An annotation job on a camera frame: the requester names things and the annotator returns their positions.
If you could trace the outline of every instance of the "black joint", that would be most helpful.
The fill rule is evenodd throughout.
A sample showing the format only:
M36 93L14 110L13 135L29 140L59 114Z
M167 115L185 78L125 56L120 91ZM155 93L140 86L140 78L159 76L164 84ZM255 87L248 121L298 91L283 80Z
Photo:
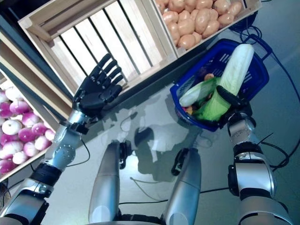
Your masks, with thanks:
M257 152L263 154L261 148L252 142L243 142L238 145L235 145L233 148L234 157L243 152Z
M236 176L236 169L234 165L228 166L228 187L231 194L239 196L238 178Z
M37 166L30 178L53 187L61 173L61 170L56 167L41 163Z
M240 191L241 201L252 196L271 198L270 192L261 188L244 188Z

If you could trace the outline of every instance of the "robot forearm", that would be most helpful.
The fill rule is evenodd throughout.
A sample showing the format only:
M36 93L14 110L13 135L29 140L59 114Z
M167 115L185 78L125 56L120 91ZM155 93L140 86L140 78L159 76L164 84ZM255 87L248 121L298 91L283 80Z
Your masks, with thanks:
M229 166L228 184L241 199L240 225L292 225L282 204L273 199L276 181L254 134L255 121L234 114L228 122L233 144L234 164Z

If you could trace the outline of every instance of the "potato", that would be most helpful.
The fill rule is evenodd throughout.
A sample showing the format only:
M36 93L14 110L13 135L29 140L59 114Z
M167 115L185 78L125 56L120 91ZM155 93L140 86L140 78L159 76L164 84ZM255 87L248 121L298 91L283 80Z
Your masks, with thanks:
M177 12L168 11L163 14L164 22L168 25L170 22L177 23L179 16Z
M191 12L191 19L195 21L195 18L197 17L197 14L198 14L199 10L198 9L194 9L192 12Z
M194 35L194 37L195 37L195 41L196 41L196 42L195 42L195 45L198 44L198 43L200 43L200 41L202 40L201 34L198 34L197 32L194 31L194 32L192 33L192 35Z
M231 6L229 7L228 13L236 16L237 14L240 13L241 10L242 10L242 3L236 1L233 4L231 4Z
M204 80L206 81L206 80L209 80L214 77L215 77L214 74L207 74L207 75L205 75Z
M184 7L184 9L191 13L196 7L197 0L185 0L185 3L186 6Z
M210 21L212 21L212 20L217 20L218 17L219 17L218 12L212 8L212 9L210 10Z
M217 0L214 2L213 8L219 13L219 15L223 15L227 13L230 7L229 0Z
M161 14L165 11L165 4L162 0L155 0L156 6L158 7Z
M198 34L202 34L205 31L209 20L210 20L210 9L203 8L199 10L197 17L195 19L195 31Z
M217 20L208 22L207 28L202 33L202 38L208 38L210 35L216 33L220 28L220 23Z
M180 36L192 34L195 30L195 22L191 18L178 22L178 32Z
M210 9L212 7L212 0L197 0L196 9L200 10L203 8Z
M234 15L230 13L226 13L224 15L221 15L218 18L218 21L220 22L220 28L223 28L229 24L231 24L234 20Z
M173 39L173 42L175 45L178 44L178 41L180 39L180 34L178 32L178 25L177 23L175 22L170 22L168 25L167 25L167 28L172 36L172 39Z
M169 10L177 13L181 13L184 10L185 3L184 0L170 0Z
M190 49L191 47L193 47L196 43L195 37L192 34L186 34L183 35L179 42L178 42L178 47L182 47L185 50Z
M186 10L183 10L181 13L179 13L179 19L178 22L183 21L185 19L188 19L191 17L190 13Z

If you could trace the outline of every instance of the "basket handle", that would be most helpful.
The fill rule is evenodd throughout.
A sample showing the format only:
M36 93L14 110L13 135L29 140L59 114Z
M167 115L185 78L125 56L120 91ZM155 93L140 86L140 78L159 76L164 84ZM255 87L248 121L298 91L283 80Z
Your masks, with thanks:
M255 34L250 34L244 41L243 43L246 43L249 39L253 39L254 41L256 41L257 43L259 43L261 45L261 47L263 47L265 49L265 51L267 52L265 54L265 56L262 57L262 61L264 61L271 53L273 53L273 49L270 47L270 45L268 45L264 40L262 40L261 38L259 38L257 35Z

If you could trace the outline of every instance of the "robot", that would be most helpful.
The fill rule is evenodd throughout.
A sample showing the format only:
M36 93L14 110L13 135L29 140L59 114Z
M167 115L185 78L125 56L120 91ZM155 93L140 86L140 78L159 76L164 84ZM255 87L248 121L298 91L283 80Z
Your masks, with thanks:
M26 178L0 212L0 225L39 225L49 206L49 198L62 172L75 158L75 150L88 127L99 120L101 109L121 92L117 61L107 54L86 77L73 99L73 110L61 122L53 144L29 178ZM254 134L255 121L247 101L239 100L221 86L218 93L232 104L221 119L227 124L234 160L229 166L230 191L240 197L240 225L293 225L285 206L273 199L276 181L268 160ZM193 225L201 187L201 161L197 149L182 149L172 168L178 175L161 218L122 215L119 169L131 154L129 142L108 145L95 180L89 209L90 224L97 225Z

